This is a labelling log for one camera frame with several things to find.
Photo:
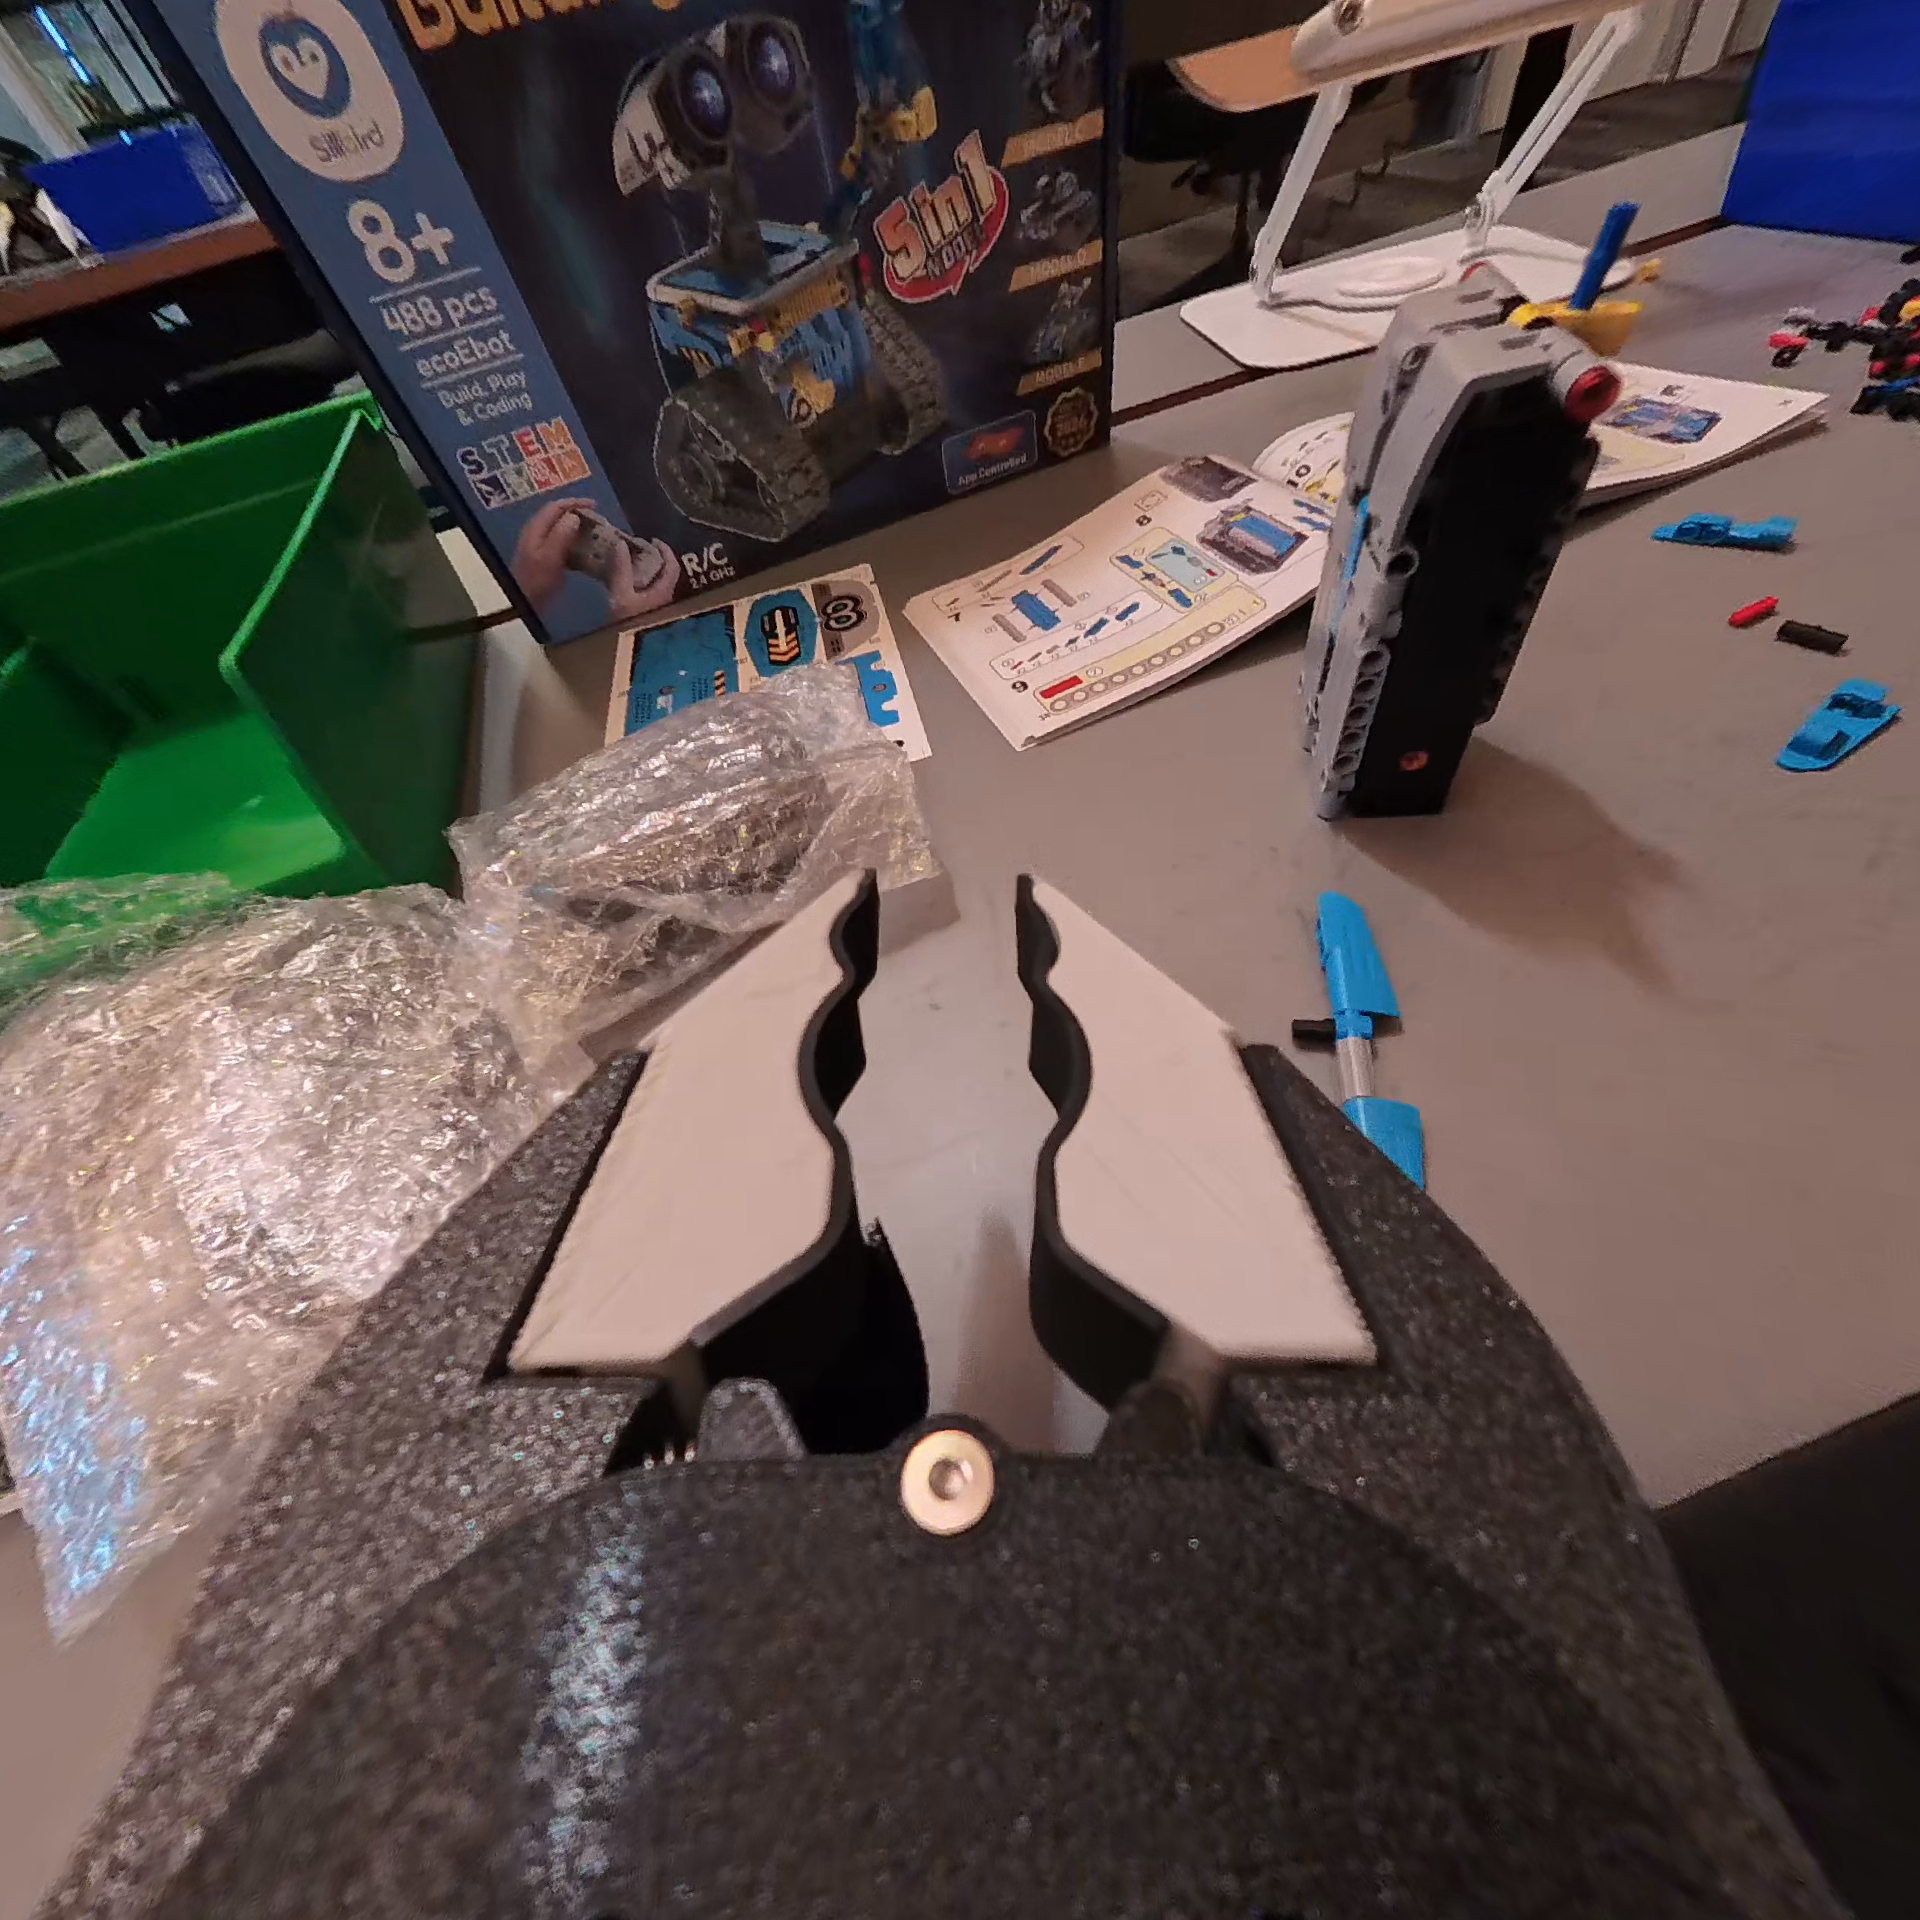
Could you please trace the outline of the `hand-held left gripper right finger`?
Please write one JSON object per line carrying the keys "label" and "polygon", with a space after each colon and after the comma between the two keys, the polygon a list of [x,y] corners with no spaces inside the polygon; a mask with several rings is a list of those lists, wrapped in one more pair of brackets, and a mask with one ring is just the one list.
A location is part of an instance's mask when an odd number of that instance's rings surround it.
{"label": "hand-held left gripper right finger", "polygon": [[1236,1377],[1369,1370],[1379,1345],[1306,1177],[1218,1013],[1056,885],[1020,879],[1036,1164],[1028,1312],[1108,1413],[1167,1381],[1212,1413]]}

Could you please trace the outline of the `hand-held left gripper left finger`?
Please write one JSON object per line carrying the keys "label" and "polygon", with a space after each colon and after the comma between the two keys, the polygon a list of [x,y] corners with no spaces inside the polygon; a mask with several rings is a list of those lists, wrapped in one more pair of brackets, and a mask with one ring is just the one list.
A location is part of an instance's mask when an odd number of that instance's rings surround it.
{"label": "hand-held left gripper left finger", "polygon": [[788,1403],[857,1345],[870,1256],[836,1123],[866,1065],[880,890],[857,872],[650,1037],[506,1348],[512,1379],[633,1379],[683,1410],[731,1379]]}

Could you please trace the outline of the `blue grey axle assembly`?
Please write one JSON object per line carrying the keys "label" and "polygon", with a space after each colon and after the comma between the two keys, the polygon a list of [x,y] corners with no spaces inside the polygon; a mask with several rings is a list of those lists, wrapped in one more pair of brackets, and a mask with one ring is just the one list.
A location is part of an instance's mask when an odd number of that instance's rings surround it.
{"label": "blue grey axle assembly", "polygon": [[1348,1032],[1335,1017],[1306,1017],[1289,1024],[1289,1036],[1297,1047],[1327,1051],[1335,1060],[1339,1111],[1379,1155],[1425,1191],[1425,1117],[1415,1107],[1379,1092],[1374,1032]]}

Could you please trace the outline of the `blue curved brick panel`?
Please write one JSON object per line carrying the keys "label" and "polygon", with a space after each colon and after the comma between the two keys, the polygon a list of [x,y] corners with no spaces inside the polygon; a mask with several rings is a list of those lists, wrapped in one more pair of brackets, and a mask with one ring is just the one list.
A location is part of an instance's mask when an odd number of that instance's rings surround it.
{"label": "blue curved brick panel", "polygon": [[1401,1020],[1401,1001],[1377,945],[1372,922],[1345,893],[1323,892],[1315,906],[1315,945],[1328,992],[1328,1043],[1369,1040],[1382,1021]]}
{"label": "blue curved brick panel", "polygon": [[1812,708],[1775,763],[1793,775],[1828,773],[1895,727],[1903,715],[1904,708],[1889,698],[1886,687],[1848,679]]}

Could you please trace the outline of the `grey desk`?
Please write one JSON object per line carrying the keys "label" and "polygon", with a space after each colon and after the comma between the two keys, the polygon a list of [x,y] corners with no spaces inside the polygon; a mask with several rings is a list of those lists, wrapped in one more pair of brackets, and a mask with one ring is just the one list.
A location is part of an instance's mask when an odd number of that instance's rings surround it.
{"label": "grey desk", "polygon": [[[1332,828],[1292,619],[1131,711],[1010,751],[918,636],[944,883],[882,908],[848,1105],[913,1288],[931,1403],[1031,1451],[1098,1409],[1027,1323],[1033,1160],[1020,873],[1243,1037],[1322,1003],[1313,904],[1353,897],[1399,986],[1382,1082],[1432,1194],[1543,1321],[1667,1504],[1916,1393],[1916,425],[1851,417],[1583,520],[1441,817]],[[1658,545],[1794,517],[1793,552]],[[1726,617],[1776,594],[1754,631]],[[1784,617],[1846,656],[1775,639]],[[1828,773],[1776,754],[1843,681],[1903,721]]]}

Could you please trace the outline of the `blue sticker sheet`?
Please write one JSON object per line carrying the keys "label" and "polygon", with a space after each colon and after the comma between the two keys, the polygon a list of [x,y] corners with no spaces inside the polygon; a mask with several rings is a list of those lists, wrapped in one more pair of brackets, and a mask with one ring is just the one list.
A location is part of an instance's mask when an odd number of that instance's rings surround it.
{"label": "blue sticker sheet", "polygon": [[910,761],[931,757],[922,708],[870,564],[622,631],[607,743],[696,705],[830,665],[850,675],[870,721]]}

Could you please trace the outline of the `folded instruction leaflet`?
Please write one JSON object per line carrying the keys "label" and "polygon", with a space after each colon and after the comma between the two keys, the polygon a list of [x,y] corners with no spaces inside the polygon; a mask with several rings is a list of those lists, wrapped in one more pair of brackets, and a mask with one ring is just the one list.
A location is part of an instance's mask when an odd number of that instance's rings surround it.
{"label": "folded instruction leaflet", "polygon": [[1163,465],[906,619],[1017,753],[1174,689],[1307,605],[1332,509],[1214,453]]}

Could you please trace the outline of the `black blue brick model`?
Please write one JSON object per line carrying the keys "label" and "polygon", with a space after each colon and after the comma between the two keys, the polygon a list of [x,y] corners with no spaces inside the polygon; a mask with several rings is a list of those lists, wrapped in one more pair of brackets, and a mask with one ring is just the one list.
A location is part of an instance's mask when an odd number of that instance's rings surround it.
{"label": "black blue brick model", "polygon": [[1407,299],[1353,409],[1304,650],[1315,812],[1419,818],[1498,711],[1598,461],[1593,423],[1638,306],[1601,306],[1635,202],[1611,205],[1568,299],[1496,266]]}

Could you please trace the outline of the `green plastic bin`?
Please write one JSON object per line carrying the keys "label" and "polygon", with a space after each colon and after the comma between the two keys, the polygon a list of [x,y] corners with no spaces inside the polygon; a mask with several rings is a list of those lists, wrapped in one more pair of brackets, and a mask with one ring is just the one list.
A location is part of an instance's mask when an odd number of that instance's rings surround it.
{"label": "green plastic bin", "polygon": [[12,497],[2,883],[448,892],[473,673],[369,393]]}

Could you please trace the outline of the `black perforated panel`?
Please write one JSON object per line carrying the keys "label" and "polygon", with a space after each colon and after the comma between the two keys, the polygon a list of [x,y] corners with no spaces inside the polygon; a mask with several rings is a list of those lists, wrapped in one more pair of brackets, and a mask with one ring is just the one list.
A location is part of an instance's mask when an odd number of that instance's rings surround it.
{"label": "black perforated panel", "polygon": [[1662,1508],[1745,1739],[1855,1915],[1919,1915],[1919,1397]]}

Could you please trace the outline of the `robot kit box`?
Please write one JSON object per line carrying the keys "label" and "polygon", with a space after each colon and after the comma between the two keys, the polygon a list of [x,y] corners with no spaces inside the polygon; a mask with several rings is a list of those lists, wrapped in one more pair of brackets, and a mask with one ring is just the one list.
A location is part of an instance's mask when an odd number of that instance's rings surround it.
{"label": "robot kit box", "polygon": [[1112,435],[1121,4],[138,4],[542,645]]}

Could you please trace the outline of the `wooden table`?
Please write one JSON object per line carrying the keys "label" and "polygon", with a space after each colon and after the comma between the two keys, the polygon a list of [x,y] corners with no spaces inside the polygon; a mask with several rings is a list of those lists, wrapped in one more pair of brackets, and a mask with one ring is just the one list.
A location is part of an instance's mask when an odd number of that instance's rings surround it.
{"label": "wooden table", "polygon": [[62,439],[72,417],[89,417],[138,460],[129,418],[142,404],[180,380],[326,331],[294,259],[255,213],[4,277],[4,465],[23,443],[36,479],[83,475]]}

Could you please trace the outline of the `pile of small bricks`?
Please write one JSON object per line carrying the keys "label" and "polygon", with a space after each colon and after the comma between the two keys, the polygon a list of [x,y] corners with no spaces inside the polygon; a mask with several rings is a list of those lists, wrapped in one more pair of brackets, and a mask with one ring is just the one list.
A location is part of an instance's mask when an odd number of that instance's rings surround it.
{"label": "pile of small bricks", "polygon": [[1767,336],[1769,367],[1794,369],[1812,348],[1866,353],[1864,384],[1851,417],[1882,417],[1895,423],[1919,418],[1919,277],[1906,277],[1859,317],[1819,321],[1807,306],[1784,315]]}

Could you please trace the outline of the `blue storage crate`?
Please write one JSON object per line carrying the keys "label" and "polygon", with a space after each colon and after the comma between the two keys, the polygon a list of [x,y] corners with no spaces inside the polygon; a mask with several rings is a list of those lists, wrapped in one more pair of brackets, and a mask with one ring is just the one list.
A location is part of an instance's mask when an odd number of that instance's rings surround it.
{"label": "blue storage crate", "polygon": [[192,120],[120,133],[31,181],[97,253],[122,253],[233,218],[247,204],[223,155]]}

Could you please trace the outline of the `blue plastic bin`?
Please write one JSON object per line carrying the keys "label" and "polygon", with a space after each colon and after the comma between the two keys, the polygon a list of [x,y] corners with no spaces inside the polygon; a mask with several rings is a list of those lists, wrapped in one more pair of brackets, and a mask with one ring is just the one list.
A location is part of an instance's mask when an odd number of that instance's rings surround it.
{"label": "blue plastic bin", "polygon": [[1719,213],[1743,226],[1916,245],[1916,2],[1779,4]]}

